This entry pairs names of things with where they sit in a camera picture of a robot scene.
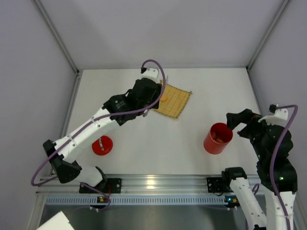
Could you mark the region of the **yellow round slice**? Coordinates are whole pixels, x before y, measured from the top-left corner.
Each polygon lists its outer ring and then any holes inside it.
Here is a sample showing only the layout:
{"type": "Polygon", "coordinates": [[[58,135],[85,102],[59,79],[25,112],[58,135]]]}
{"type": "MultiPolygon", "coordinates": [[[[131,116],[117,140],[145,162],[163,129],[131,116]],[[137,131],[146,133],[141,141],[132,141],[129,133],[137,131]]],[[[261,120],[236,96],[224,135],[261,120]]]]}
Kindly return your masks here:
{"type": "Polygon", "coordinates": [[[165,102],[167,100],[167,96],[166,95],[163,95],[161,98],[160,98],[160,101],[161,102],[165,102]]]}

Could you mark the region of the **red cylindrical lunch container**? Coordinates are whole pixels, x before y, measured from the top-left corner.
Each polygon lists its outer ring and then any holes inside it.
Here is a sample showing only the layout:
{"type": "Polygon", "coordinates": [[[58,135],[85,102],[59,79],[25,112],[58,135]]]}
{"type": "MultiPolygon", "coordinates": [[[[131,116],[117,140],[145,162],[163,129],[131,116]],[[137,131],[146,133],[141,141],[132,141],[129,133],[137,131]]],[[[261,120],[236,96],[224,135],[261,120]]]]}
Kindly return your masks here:
{"type": "Polygon", "coordinates": [[[220,154],[233,139],[233,135],[225,123],[215,123],[203,142],[204,149],[212,155],[220,154]]]}

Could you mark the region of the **stainless steel tongs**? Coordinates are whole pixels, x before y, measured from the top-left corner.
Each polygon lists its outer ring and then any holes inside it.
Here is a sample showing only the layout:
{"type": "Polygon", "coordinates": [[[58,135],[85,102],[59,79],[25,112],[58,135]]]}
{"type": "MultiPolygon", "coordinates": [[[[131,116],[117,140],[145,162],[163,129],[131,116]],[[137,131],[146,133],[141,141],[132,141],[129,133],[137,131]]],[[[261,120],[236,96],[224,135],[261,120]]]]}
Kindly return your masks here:
{"type": "MultiPolygon", "coordinates": [[[[168,83],[168,75],[166,76],[166,79],[165,79],[165,80],[160,80],[159,83],[160,83],[161,85],[163,85],[164,83],[167,84],[167,83],[168,83]]],[[[143,117],[146,117],[146,116],[148,115],[149,111],[152,110],[152,109],[154,110],[153,107],[151,107],[151,108],[149,108],[149,109],[146,109],[146,110],[143,112],[142,116],[143,116],[143,117]]]]}

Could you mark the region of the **orange fried shrimp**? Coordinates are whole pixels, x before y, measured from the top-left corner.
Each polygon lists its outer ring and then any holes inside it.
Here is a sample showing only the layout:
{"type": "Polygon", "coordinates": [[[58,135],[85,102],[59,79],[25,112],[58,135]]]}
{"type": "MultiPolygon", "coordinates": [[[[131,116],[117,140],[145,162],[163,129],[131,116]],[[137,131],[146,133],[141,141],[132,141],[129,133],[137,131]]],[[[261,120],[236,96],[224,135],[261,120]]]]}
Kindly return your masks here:
{"type": "Polygon", "coordinates": [[[216,136],[215,133],[212,134],[212,138],[215,142],[220,143],[220,144],[225,144],[225,141],[223,141],[220,137],[216,136]]]}

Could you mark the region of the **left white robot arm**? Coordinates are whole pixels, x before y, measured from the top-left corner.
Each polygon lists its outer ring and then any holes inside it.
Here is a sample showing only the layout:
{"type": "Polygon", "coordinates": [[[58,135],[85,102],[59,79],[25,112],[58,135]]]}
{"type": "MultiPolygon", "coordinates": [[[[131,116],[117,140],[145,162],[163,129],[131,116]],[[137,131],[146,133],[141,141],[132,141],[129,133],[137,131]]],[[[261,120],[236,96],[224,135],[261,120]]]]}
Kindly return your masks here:
{"type": "Polygon", "coordinates": [[[137,79],[132,89],[110,97],[75,131],[56,141],[47,140],[43,148],[60,183],[76,180],[91,187],[105,185],[107,178],[103,171],[97,166],[81,166],[78,156],[107,132],[143,115],[145,110],[157,109],[164,89],[163,84],[152,79],[137,79]]]}

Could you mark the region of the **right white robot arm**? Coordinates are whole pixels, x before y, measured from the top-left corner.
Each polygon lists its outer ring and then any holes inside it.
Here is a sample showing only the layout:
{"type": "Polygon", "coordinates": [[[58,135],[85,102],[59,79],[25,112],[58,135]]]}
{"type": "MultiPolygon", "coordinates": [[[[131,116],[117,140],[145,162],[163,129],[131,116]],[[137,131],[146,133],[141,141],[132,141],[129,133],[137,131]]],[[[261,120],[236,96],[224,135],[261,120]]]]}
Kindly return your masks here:
{"type": "Polygon", "coordinates": [[[294,146],[289,128],[298,106],[271,104],[269,111],[267,116],[250,109],[226,115],[229,130],[239,124],[246,125],[238,135],[250,141],[257,155],[256,168],[263,186],[266,210],[261,209],[243,168],[226,168],[222,178],[235,193],[250,230],[291,230],[294,227],[297,173],[288,159],[294,146]]]}

